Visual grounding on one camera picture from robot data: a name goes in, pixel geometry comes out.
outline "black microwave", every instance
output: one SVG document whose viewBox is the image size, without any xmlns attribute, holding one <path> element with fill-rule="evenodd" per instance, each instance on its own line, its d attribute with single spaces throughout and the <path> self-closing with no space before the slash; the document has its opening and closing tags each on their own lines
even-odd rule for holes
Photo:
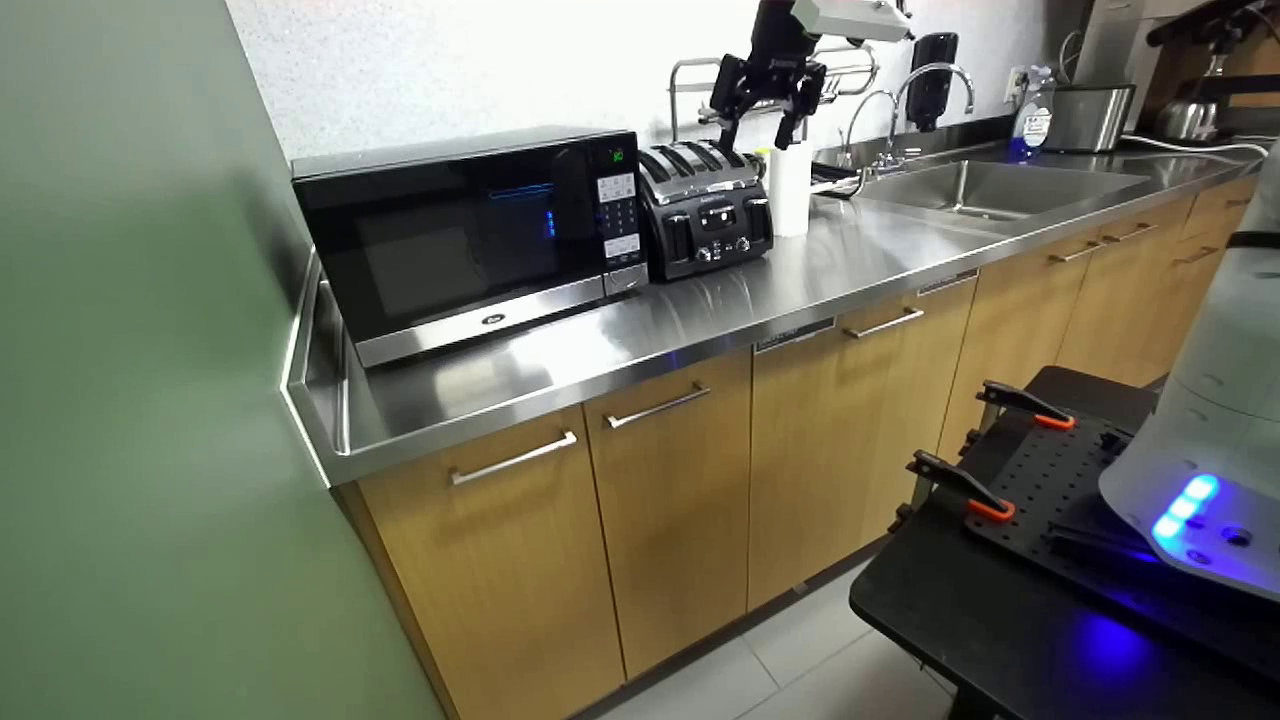
<svg viewBox="0 0 1280 720">
<path fill-rule="evenodd" d="M 637 132 L 489 136 L 293 171 L 365 369 L 649 285 Z"/>
</svg>

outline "gray floor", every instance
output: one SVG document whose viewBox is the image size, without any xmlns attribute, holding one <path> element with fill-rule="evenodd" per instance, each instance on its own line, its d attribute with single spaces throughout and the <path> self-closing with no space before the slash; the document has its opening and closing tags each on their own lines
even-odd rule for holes
<svg viewBox="0 0 1280 720">
<path fill-rule="evenodd" d="M 609 720 L 936 720 L 951 684 L 849 614 L 836 578 L 802 604 L 701 657 Z"/>
</svg>

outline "wooden cabinet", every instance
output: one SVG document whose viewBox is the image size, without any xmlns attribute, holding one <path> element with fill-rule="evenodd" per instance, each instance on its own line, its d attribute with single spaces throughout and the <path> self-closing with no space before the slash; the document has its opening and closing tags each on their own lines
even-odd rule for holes
<svg viewBox="0 0 1280 720">
<path fill-rule="evenodd" d="M 454 715 L 569 715 L 625 682 L 582 410 L 344 505 Z"/>
<path fill-rule="evenodd" d="M 767 604 L 862 544 L 866 484 L 845 425 L 845 333 L 795 335 L 753 356 L 753 564 Z"/>
<path fill-rule="evenodd" d="M 936 447 L 974 275 L 753 361 L 753 574 L 764 604 L 885 538 Z"/>
<path fill-rule="evenodd" d="M 590 405 L 629 675 L 750 608 L 750 356 Z"/>
<path fill-rule="evenodd" d="M 1058 361 L 1096 247 L 1096 235 L 1083 233 L 979 274 L 947 396 L 943 456 L 960 456 L 966 438 L 979 425 L 986 382 L 1024 389 Z"/>
<path fill-rule="evenodd" d="M 1110 378 L 1119 385 L 1153 385 L 1159 372 L 1147 365 L 1153 316 L 1164 305 L 1147 285 L 1147 263 L 1186 229 L 1190 206 L 1134 214 L 1096 233 L 1083 289 L 1073 305 L 1058 365 Z"/>
<path fill-rule="evenodd" d="M 1253 190 L 1257 177 L 1201 191 L 1186 233 L 1153 252 L 1147 289 L 1158 305 L 1146 361 L 1158 378 L 1164 378 L 1186 350 L 1212 274 L 1253 199 Z"/>
</svg>

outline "backsplash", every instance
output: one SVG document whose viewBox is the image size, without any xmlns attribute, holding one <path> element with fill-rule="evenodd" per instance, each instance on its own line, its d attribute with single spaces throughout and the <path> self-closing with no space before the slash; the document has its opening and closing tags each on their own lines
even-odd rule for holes
<svg viewBox="0 0 1280 720">
<path fill-rule="evenodd" d="M 532 125 L 609 125 L 659 142 L 669 69 L 680 57 L 750 53 L 755 0 L 228 0 L 275 136 L 293 161 L 425 145 Z M 976 118 L 1008 113 L 1012 69 L 1049 59 L 1051 0 L 910 0 L 917 35 L 960 31 Z M 876 45 L 879 88 L 896 88 L 914 45 Z M 680 97 L 680 125 L 710 93 Z M 856 102 L 813 122 L 821 149 L 845 145 Z M 755 118 L 740 149 L 764 149 L 775 118 Z M 879 136 L 876 102 L 854 142 Z"/>
</svg>

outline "kitchen counter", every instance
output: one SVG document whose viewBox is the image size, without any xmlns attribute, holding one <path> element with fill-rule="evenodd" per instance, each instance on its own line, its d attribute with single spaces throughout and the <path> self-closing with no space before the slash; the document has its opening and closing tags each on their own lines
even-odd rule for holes
<svg viewBox="0 0 1280 720">
<path fill-rule="evenodd" d="M 764 259 L 499 333 L 365 372 L 324 285 L 299 310 L 290 401 L 331 484 L 354 484 L 520 419 L 653 382 L 721 353 L 750 353 L 1051 246 L 1116 214 L 1194 198 L 1245 177 L 1257 156 L 1036 161 L 1146 177 L 1124 191 L 1039 214 L 974 220 L 879 199 L 815 199 L 803 239 Z"/>
</svg>

